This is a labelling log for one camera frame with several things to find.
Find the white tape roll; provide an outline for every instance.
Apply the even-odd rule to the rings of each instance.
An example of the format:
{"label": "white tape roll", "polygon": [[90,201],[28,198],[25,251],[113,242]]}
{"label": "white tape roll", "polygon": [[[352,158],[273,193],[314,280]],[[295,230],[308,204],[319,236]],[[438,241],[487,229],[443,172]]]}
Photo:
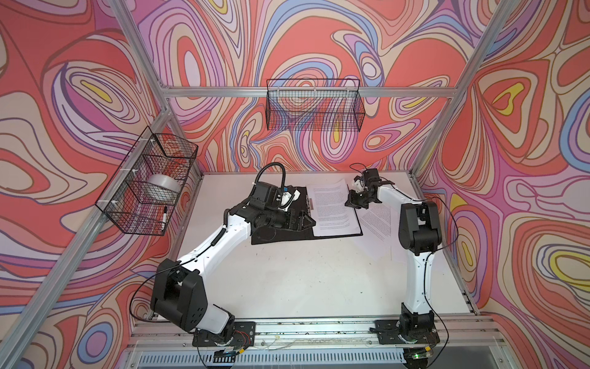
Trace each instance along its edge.
{"label": "white tape roll", "polygon": [[151,198],[158,201],[173,201],[177,194],[181,191],[181,186],[178,182],[165,174],[152,174],[147,180],[151,184],[156,186],[164,187],[167,190],[174,191],[162,191],[158,187],[146,186],[146,194]]}

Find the clipboard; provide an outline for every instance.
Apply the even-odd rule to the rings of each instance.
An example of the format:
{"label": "clipboard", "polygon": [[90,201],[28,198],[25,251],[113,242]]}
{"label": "clipboard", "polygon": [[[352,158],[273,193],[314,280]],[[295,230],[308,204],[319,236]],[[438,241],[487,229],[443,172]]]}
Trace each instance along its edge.
{"label": "clipboard", "polygon": [[[310,212],[309,202],[307,200],[307,187],[295,187],[300,195],[297,200],[291,203],[290,209],[294,210],[305,210]],[[301,232],[288,231],[283,229],[276,229],[272,227],[260,227],[252,233],[252,244],[264,244],[282,241],[302,241],[302,240],[321,240],[321,239],[339,239],[341,237],[355,237],[362,236],[363,230],[360,226],[359,216],[355,211],[356,222],[359,224],[360,233],[356,234],[343,234],[341,236],[314,236],[313,228],[306,229]]]}

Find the black wire basket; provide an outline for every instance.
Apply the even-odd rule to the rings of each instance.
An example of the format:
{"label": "black wire basket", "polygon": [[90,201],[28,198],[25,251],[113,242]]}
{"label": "black wire basket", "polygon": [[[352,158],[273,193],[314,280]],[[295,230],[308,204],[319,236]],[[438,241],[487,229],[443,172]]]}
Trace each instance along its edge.
{"label": "black wire basket", "polygon": [[268,79],[268,130],[357,131],[365,118],[359,79]]}
{"label": "black wire basket", "polygon": [[[96,206],[123,233],[163,236],[195,162],[198,146],[176,135],[151,130],[150,133],[121,186],[111,199],[98,200]],[[106,206],[99,206],[99,201],[106,202]]]}

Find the backdrop wall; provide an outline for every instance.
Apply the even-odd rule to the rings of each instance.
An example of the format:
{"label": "backdrop wall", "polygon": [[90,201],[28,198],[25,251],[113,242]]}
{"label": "backdrop wall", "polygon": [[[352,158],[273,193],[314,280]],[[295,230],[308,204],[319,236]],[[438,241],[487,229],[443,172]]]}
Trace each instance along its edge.
{"label": "backdrop wall", "polygon": [[[159,112],[107,3],[0,2],[0,338]],[[194,189],[164,237],[105,225],[19,368],[115,365]]]}
{"label": "backdrop wall", "polygon": [[[496,8],[483,0],[129,4],[168,86],[350,76],[363,86],[454,86]],[[171,100],[204,171],[256,171],[271,160],[294,171],[349,170],[354,162],[409,169],[444,100],[368,97],[360,133],[269,132],[264,103]]]}
{"label": "backdrop wall", "polygon": [[523,1],[419,176],[524,368],[590,367],[589,57],[588,2]]}

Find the document page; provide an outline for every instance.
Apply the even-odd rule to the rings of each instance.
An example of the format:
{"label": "document page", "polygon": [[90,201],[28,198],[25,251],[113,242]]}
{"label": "document page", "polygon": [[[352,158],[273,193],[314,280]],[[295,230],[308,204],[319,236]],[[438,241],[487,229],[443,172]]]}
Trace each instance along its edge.
{"label": "document page", "polygon": [[373,260],[387,257],[405,263],[405,250],[398,240],[399,212],[389,205],[370,203],[368,209],[357,212],[363,236],[355,243]]}
{"label": "document page", "polygon": [[344,179],[330,185],[307,186],[309,210],[316,225],[313,235],[345,236],[360,233],[355,210],[344,206],[348,199],[348,186]]}

